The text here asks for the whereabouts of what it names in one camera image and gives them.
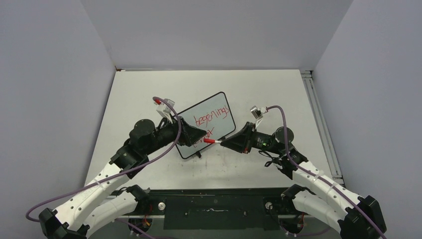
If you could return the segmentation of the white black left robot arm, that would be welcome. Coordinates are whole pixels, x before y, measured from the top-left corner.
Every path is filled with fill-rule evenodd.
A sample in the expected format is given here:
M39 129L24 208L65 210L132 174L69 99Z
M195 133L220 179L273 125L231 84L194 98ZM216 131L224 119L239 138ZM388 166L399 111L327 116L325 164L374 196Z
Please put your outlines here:
M158 127L149 119L138 121L123 147L90 182L89 189L39 214L43 234L48 239L87 239L115 218L132 212L145 213L148 194L138 185L128 187L106 203L104 199L140 172L140 166L149 162L149 154L174 141L181 146L192 146L206 134L184 119L163 118Z

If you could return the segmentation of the black framed small whiteboard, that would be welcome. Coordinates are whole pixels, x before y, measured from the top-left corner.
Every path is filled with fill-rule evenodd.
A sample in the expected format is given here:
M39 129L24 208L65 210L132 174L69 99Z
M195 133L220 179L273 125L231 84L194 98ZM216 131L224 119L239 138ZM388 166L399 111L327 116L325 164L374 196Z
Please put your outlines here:
M205 100L179 112L179 115L192 126L205 130L207 133L192 146L177 146L183 159L198 155L211 146L204 139L221 139L236 130L235 121L224 92L218 92Z

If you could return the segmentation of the red marker cap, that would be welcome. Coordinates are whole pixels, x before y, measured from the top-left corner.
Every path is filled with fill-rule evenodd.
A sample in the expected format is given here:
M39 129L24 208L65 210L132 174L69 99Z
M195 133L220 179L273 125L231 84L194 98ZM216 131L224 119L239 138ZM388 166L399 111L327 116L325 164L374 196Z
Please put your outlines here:
M209 138L204 138L203 139L203 142L212 144L212 143L215 143L215 140L214 139L209 139Z

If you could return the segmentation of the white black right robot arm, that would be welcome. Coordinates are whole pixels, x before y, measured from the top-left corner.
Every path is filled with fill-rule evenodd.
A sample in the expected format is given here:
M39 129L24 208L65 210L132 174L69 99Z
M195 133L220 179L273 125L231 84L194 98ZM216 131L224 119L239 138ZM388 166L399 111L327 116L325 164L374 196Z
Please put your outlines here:
M285 212L313 216L343 239L384 239L387 228L379 202L335 182L298 152L292 144L293 138L287 127L265 134L258 132L254 123L247 122L238 133L219 144L238 153L248 154L257 149L272 157L267 165L274 165L294 182L281 194Z

